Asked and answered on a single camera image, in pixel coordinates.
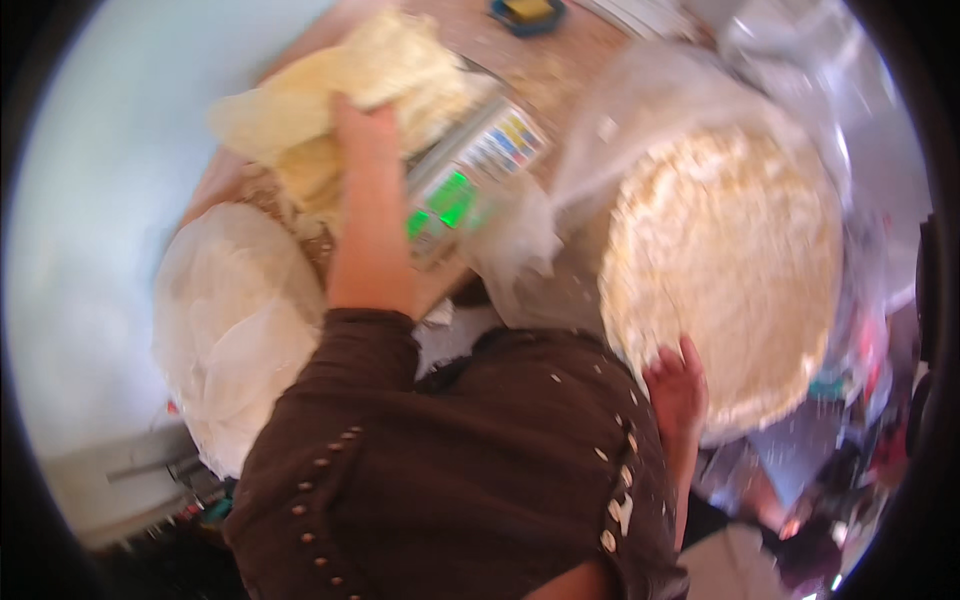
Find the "brown shirt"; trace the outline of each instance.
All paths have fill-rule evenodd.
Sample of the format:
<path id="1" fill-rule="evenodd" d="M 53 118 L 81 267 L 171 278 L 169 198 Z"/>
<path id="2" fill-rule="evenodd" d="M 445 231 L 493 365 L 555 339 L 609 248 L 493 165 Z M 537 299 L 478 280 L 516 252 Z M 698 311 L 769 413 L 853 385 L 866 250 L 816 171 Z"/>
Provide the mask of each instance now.
<path id="1" fill-rule="evenodd" d="M 327 313 L 227 520 L 252 597 L 522 598 L 596 559 L 621 597 L 685 596 L 653 413 L 608 349 L 498 330 L 415 384 L 413 326 Z"/>

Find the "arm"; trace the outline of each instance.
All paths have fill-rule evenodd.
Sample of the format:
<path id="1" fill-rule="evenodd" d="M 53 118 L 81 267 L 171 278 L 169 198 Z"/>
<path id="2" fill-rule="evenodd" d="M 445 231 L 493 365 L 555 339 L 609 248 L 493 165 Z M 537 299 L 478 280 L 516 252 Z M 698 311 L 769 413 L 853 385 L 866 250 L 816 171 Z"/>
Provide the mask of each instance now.
<path id="1" fill-rule="evenodd" d="M 677 486 L 674 549 L 678 551 L 684 543 L 686 504 L 708 405 L 704 366 L 686 335 L 680 339 L 680 350 L 683 357 L 670 348 L 661 347 L 660 358 L 642 371 L 657 416 L 663 458 Z"/>
<path id="2" fill-rule="evenodd" d="M 404 233 L 403 168 L 393 108 L 364 114 L 334 98 L 344 153 L 345 223 L 327 279 L 330 308 L 376 308 L 410 316 L 414 272 Z"/>
<path id="3" fill-rule="evenodd" d="M 409 391 L 419 347 L 410 335 L 414 272 L 394 112 L 364 114 L 341 95 L 333 109 L 345 222 L 327 277 L 324 336 L 298 383 L 315 391 Z"/>

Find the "flour tortilla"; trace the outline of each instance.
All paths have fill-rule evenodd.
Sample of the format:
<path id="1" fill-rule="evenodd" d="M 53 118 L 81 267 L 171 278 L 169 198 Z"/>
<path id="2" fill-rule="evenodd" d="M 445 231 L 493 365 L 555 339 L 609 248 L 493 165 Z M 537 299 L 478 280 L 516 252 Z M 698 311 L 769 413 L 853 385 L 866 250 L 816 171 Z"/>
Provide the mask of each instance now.
<path id="1" fill-rule="evenodd" d="M 737 127 L 659 145 L 628 172 L 600 275 L 608 338 L 635 372 L 682 332 L 710 391 L 704 442 L 804 400 L 841 266 L 839 203 L 769 136 Z"/>

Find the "yellow sponge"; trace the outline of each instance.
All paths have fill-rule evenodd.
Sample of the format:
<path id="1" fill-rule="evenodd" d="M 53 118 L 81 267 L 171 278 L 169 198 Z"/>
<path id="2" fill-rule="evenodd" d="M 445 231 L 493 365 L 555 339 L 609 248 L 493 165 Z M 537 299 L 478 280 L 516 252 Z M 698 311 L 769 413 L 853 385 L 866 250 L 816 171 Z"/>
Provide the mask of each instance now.
<path id="1" fill-rule="evenodd" d="M 547 0 L 506 0 L 503 4 L 519 23 L 540 21 L 553 14 L 553 7 Z"/>

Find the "hand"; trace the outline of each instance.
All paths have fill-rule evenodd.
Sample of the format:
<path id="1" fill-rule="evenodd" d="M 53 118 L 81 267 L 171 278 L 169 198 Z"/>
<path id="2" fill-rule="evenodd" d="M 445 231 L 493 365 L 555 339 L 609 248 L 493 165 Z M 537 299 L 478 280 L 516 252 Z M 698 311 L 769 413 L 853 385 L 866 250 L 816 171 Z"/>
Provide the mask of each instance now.
<path id="1" fill-rule="evenodd" d="M 387 104 L 365 113 L 355 108 L 342 93 L 333 94 L 331 107 L 337 141 L 344 151 L 347 168 L 355 161 L 400 162 L 399 133 L 393 106 Z"/>
<path id="2" fill-rule="evenodd" d="M 664 447 L 699 445 L 707 419 L 707 377 L 700 354 L 686 334 L 680 338 L 681 358 L 666 346 L 641 374 L 657 415 L 660 441 Z"/>

